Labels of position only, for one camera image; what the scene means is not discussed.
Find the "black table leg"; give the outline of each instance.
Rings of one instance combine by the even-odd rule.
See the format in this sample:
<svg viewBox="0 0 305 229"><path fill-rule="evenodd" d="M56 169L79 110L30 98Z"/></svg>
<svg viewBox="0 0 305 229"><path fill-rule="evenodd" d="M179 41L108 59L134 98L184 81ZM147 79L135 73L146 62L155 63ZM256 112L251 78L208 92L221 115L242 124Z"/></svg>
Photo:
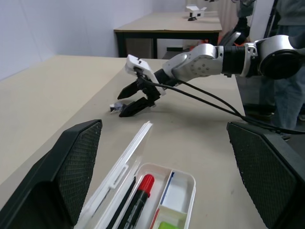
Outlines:
<svg viewBox="0 0 305 229"><path fill-rule="evenodd" d="M158 59L158 40L157 38L153 38L152 41L152 58Z"/></svg>
<svg viewBox="0 0 305 229"><path fill-rule="evenodd" d="M218 32L214 32L214 33L212 34L212 37L211 37L211 39L210 39L210 44L212 44L212 45L214 45L214 46L217 46L217 44L218 44L218 35L219 35Z"/></svg>
<svg viewBox="0 0 305 229"><path fill-rule="evenodd" d="M118 43L119 57L127 57L126 38L124 37L124 33L117 32L116 37Z"/></svg>

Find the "robotic arm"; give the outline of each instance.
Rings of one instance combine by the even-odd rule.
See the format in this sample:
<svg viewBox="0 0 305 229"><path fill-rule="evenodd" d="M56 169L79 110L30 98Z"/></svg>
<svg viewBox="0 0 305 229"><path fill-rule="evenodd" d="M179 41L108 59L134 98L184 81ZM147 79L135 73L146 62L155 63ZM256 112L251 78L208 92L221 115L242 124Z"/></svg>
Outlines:
<svg viewBox="0 0 305 229"><path fill-rule="evenodd" d="M201 44L190 52L181 53L169 61L163 68L153 73L149 65L129 55L126 63L128 73L138 79L125 87L118 99L130 97L142 90L147 98L141 98L127 105L120 117L133 116L146 107L155 105L155 101L165 91L161 87L145 84L141 78L153 83L177 86L179 81L189 81L209 75L232 74L241 77L264 75L272 79L289 78L299 71L305 55L305 33L297 37L277 35L245 43L244 46L213 46Z"/></svg>

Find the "floor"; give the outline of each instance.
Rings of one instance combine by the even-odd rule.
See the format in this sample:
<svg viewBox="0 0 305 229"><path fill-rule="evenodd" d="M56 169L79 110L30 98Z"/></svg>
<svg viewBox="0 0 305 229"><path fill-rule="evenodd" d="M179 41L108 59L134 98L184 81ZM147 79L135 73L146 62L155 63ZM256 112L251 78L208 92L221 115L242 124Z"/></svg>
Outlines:
<svg viewBox="0 0 305 229"><path fill-rule="evenodd" d="M167 52L163 59L168 60L179 52ZM249 79L236 78L243 104L258 104L261 78L253 76ZM297 130L305 131L305 122L298 121ZM287 142L305 160L305 135L293 135Z"/></svg>

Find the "pencil case compartment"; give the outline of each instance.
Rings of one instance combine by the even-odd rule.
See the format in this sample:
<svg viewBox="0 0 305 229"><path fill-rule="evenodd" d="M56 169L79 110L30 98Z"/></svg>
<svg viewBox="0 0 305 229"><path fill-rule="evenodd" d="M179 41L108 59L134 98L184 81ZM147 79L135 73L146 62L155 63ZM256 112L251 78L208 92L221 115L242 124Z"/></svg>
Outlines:
<svg viewBox="0 0 305 229"><path fill-rule="evenodd" d="M195 179L182 171L141 163L151 127L150 122L141 127L83 206L75 229L117 229L147 174L154 177L153 186L132 229L158 229L160 224L164 229L188 229ZM129 214L134 217L135 209Z"/></svg>
<svg viewBox="0 0 305 229"><path fill-rule="evenodd" d="M136 185L113 228L118 227L134 193L147 174L153 175L155 181L135 229L158 229L163 221L179 229L187 229L195 195L194 177L151 163L143 164L137 171Z"/></svg>
<svg viewBox="0 0 305 229"><path fill-rule="evenodd" d="M187 229L196 193L195 184L192 175L171 170L150 229L158 229L162 222L173 228Z"/></svg>

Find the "background table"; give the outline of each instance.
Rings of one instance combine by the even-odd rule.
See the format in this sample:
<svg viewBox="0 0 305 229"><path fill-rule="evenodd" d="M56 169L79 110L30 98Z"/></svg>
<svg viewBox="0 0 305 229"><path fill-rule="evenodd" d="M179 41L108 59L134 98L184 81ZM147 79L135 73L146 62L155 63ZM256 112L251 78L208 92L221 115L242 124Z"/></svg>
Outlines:
<svg viewBox="0 0 305 229"><path fill-rule="evenodd" d="M206 12L196 21L188 21L188 12L153 13L114 30L119 57L127 56L126 39L149 38L153 41L153 58L157 59L157 39L205 40L217 45L222 30L218 13Z"/></svg>
<svg viewBox="0 0 305 229"><path fill-rule="evenodd" d="M156 71L164 60L148 63ZM229 143L226 124L236 117L172 91L155 108L134 117L110 114L109 104L135 79L120 71L124 64L125 59L119 58L57 56L0 82L4 108L0 118L0 207L63 130L99 118L103 128L88 199L150 120L153 129L143 162L182 170L196 179L190 228L265 228L243 186ZM191 83L226 99L243 113L234 77L217 75ZM137 93L125 102L141 96Z"/></svg>

